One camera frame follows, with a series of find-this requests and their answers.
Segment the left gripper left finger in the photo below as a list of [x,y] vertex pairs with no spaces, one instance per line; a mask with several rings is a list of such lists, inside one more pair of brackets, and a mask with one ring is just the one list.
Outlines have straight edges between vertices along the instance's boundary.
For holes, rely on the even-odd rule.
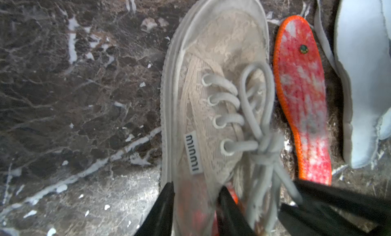
[[166,183],[134,236],[170,236],[174,211],[174,184]]

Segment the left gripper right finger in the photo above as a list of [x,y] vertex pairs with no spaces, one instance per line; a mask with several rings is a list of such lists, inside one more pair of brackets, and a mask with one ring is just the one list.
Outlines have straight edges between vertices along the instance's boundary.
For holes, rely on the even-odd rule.
[[220,236],[256,236],[225,186],[219,192],[216,214]]

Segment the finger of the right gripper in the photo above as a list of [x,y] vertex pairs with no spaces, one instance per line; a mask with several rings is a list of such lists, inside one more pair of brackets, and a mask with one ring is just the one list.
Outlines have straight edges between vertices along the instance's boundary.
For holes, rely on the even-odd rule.
[[294,184],[302,196],[332,205],[381,226],[391,225],[391,201],[305,180]]
[[278,219],[293,236],[366,236],[367,233],[322,203],[282,204]]

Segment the beige sneaker one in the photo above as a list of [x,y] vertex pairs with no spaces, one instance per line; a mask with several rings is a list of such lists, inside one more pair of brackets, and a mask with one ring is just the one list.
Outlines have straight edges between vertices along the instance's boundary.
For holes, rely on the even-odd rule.
[[198,0],[171,40],[160,90],[161,183],[174,184],[175,235],[212,235],[227,185],[248,226],[270,235],[281,187],[302,198],[280,159],[284,136],[270,129],[275,82],[259,0]]

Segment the red fuzzy insole orange trim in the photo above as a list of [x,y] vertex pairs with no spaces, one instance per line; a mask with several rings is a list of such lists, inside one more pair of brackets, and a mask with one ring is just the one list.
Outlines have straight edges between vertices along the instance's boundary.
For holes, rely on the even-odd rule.
[[280,25],[273,53],[277,96],[294,137],[298,177],[331,185],[324,69],[308,22],[290,16]]

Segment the white shoe insole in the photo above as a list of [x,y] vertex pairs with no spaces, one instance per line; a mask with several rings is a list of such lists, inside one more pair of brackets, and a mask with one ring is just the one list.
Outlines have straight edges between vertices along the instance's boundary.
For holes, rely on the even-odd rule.
[[343,158],[352,168],[374,159],[387,84],[387,36],[380,0],[340,0],[334,54],[344,94]]
[[387,107],[387,112],[382,116],[379,139],[385,140],[391,136],[391,0],[380,0],[380,2],[381,14],[383,16],[387,36],[386,68],[384,71],[388,82],[383,93],[383,95],[387,97],[387,101],[384,102]]

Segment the white sneaker one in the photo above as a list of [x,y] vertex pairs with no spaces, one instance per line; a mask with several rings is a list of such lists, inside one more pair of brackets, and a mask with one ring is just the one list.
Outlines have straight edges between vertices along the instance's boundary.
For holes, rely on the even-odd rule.
[[315,33],[317,35],[317,38],[319,40],[320,45],[322,46],[322,50],[329,61],[330,65],[334,69],[334,71],[339,74],[338,68],[336,66],[335,58],[333,51],[331,49],[331,45],[329,43],[329,40],[326,36],[326,33],[324,31],[322,20],[321,20],[321,0],[316,0],[317,8],[315,11],[315,18],[314,18],[314,29]]

